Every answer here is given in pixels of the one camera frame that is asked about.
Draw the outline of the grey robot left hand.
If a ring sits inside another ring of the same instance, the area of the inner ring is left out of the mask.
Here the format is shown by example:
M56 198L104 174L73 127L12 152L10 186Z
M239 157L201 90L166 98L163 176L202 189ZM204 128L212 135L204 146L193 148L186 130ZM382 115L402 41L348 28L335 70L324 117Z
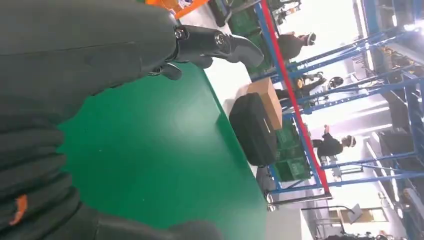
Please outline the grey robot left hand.
M264 56L245 37L134 0L1 1L1 239L220 240L205 221L155 229L86 206L57 152L58 125L86 98L144 76L176 81L176 63L213 58L256 67Z

